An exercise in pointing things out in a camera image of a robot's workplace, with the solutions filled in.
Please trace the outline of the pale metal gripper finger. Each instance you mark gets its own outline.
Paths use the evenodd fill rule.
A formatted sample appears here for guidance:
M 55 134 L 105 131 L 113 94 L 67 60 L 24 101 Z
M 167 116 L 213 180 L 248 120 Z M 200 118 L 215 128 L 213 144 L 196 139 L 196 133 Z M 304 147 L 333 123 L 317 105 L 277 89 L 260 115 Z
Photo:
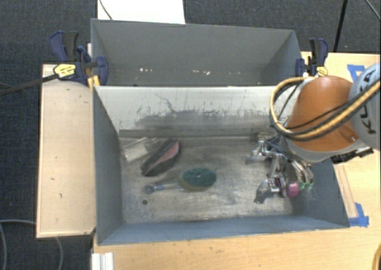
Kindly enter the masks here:
M 263 140 L 259 140 L 252 150 L 251 154 L 246 156 L 245 163 L 253 164 L 257 161 L 265 161 L 267 159 L 265 143 Z
M 265 179 L 257 188 L 254 202 L 263 204 L 266 199 L 273 197 L 275 194 L 280 194 L 280 186 L 276 179 Z

